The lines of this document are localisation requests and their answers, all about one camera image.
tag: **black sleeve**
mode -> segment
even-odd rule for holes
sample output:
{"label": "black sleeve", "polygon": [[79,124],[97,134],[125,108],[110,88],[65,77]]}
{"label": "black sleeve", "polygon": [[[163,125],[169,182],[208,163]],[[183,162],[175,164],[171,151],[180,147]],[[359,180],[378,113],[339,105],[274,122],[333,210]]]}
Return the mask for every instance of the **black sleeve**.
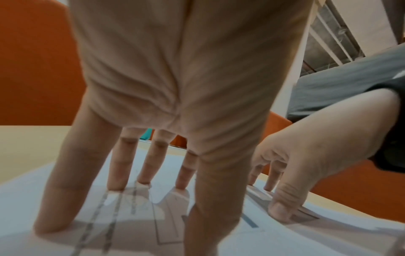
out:
{"label": "black sleeve", "polygon": [[401,107],[396,124],[370,160],[379,169],[405,173],[405,76],[376,84],[367,92],[377,89],[390,89],[396,92],[400,97]]}

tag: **ceiling beam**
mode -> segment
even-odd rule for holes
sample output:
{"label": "ceiling beam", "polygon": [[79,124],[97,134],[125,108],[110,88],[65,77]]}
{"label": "ceiling beam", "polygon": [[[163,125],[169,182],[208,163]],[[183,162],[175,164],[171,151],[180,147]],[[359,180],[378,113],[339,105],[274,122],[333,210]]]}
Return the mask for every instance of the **ceiling beam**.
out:
{"label": "ceiling beam", "polygon": [[332,0],[366,56],[398,45],[383,2],[384,0]]}

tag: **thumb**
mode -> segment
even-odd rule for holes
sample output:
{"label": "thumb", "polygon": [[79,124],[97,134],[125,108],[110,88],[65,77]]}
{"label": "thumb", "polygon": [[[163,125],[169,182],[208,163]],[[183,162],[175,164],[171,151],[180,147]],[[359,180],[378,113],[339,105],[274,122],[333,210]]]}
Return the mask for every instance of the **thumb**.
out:
{"label": "thumb", "polygon": [[323,178],[312,161],[290,158],[269,205],[269,214],[280,222],[289,222],[305,202],[309,191]]}

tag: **beige tabletop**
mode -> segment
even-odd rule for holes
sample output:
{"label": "beige tabletop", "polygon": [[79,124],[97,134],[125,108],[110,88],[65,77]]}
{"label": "beige tabletop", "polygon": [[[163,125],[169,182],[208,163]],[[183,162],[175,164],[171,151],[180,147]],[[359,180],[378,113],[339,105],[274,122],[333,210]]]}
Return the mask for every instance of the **beige tabletop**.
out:
{"label": "beige tabletop", "polygon": [[[69,126],[0,126],[0,184],[54,161]],[[139,146],[148,148],[149,143]],[[170,147],[168,154],[184,155],[185,150]],[[371,217],[347,206],[310,193],[311,203],[342,213]]]}

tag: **sheet of paper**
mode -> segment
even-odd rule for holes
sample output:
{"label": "sheet of paper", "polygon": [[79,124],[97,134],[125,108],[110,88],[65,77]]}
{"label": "sheet of paper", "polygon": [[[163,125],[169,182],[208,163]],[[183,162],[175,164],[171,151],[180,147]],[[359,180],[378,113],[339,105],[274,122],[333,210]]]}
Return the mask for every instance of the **sheet of paper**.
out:
{"label": "sheet of paper", "polygon": [[[31,233],[52,164],[0,186],[1,256],[181,256],[184,223],[194,204],[193,179],[187,190],[173,185],[183,157],[167,155],[151,188],[136,184],[146,151],[139,148],[130,182],[122,193],[108,192],[107,159],[84,207],[62,232]],[[405,225],[359,218],[305,204],[290,224],[267,214],[271,195],[264,182],[248,187],[239,225],[219,247],[221,256],[400,255]]]}

